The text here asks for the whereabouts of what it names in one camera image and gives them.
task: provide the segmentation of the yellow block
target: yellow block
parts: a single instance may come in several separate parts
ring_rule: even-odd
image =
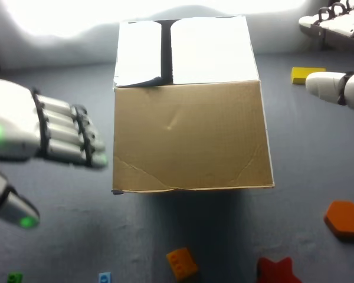
[[[177,249],[166,255],[177,281],[183,280],[198,272],[187,248]]]
[[[291,71],[291,81],[293,84],[305,84],[309,74],[316,72],[325,72],[325,68],[300,68],[293,67]]]

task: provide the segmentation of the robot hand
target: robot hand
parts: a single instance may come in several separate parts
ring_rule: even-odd
[[[107,165],[104,144],[86,109],[0,80],[0,160],[32,157]]]
[[[306,88],[324,101],[354,109],[354,73],[313,73],[306,79]]]

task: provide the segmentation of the brown cardboard panel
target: brown cardboard panel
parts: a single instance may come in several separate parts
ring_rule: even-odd
[[[259,81],[116,89],[113,188],[272,187]]]

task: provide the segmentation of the orange lego brick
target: orange lego brick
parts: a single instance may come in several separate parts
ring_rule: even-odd
[[[342,200],[332,202],[324,221],[339,238],[354,238],[354,203]]]
[[[177,249],[166,255],[169,265],[177,281],[186,279],[198,272],[198,266],[194,263],[187,248]]]

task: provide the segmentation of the gray fabric surface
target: gray fabric surface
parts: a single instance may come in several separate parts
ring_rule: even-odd
[[[298,67],[354,70],[346,54],[261,55],[257,65],[273,161],[274,189],[113,196],[110,169],[91,172],[39,160],[0,164],[41,212],[22,231],[0,222],[0,282],[174,282],[165,255],[187,246],[204,283],[254,282],[259,256],[292,257],[303,282],[354,283],[354,245],[339,242],[323,215],[354,201],[354,111],[291,85]],[[113,154],[112,65],[37,70],[4,77],[46,96],[80,103]]]

